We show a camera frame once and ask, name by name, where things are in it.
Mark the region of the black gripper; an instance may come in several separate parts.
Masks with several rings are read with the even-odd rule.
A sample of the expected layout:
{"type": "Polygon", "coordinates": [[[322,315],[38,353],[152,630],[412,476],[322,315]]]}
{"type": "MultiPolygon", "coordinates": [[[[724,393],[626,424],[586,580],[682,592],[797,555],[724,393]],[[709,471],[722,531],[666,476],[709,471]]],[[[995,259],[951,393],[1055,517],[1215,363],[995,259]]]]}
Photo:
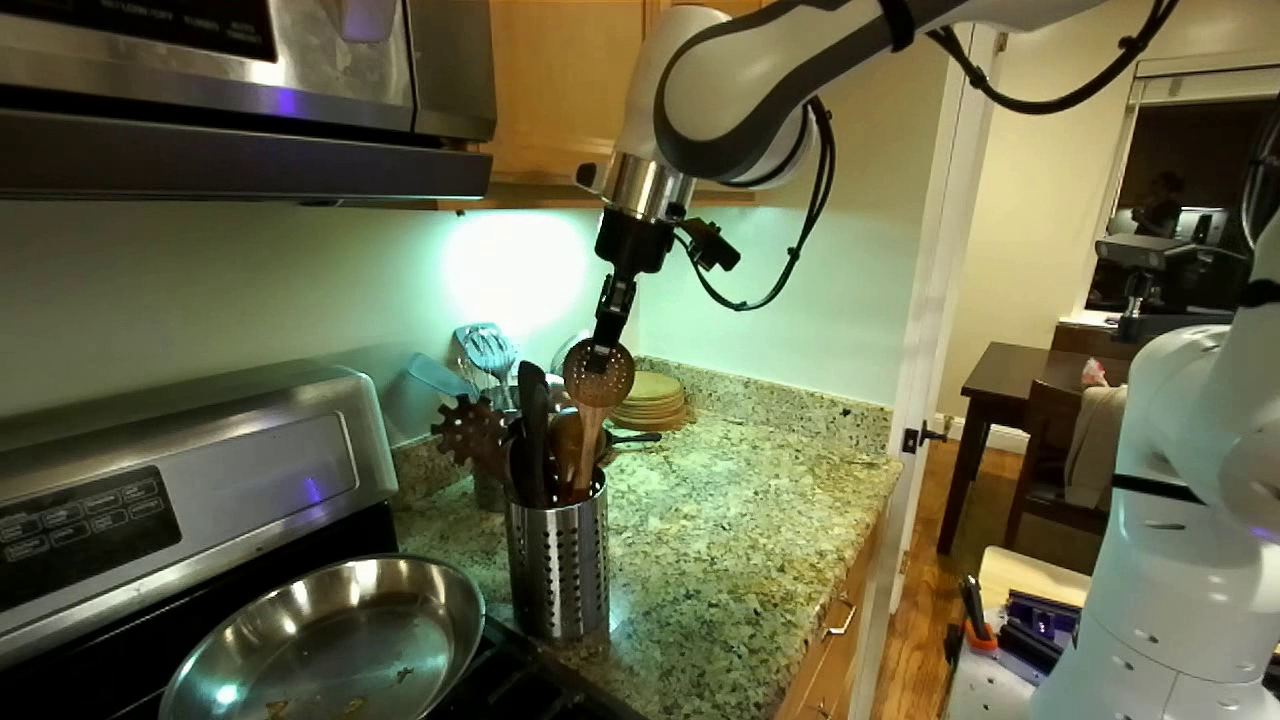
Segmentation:
{"type": "Polygon", "coordinates": [[[596,332],[592,341],[604,348],[619,348],[626,324],[629,324],[629,306],[638,298],[638,277],[641,274],[660,274],[666,258],[674,253],[674,228],[670,224],[649,224],[632,222],[616,208],[604,212],[596,228],[596,258],[610,263],[604,289],[600,289],[600,308],[596,311],[596,332]]]}

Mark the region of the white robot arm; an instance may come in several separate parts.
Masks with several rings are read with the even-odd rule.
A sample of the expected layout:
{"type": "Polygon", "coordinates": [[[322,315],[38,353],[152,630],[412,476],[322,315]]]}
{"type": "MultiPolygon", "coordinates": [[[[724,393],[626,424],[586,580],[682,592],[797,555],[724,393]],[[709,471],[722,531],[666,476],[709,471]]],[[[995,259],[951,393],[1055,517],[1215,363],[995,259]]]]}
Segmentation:
{"type": "MultiPolygon", "coordinates": [[[[701,179],[757,188],[821,125],[818,91],[957,25],[1031,32],[1097,0],[770,0],[674,10],[629,88],[600,185],[592,344],[619,344],[701,179]]],[[[1075,642],[1031,720],[1280,720],[1280,224],[1252,246],[1238,315],[1149,341],[1129,369],[1111,504],[1075,642]]]]}

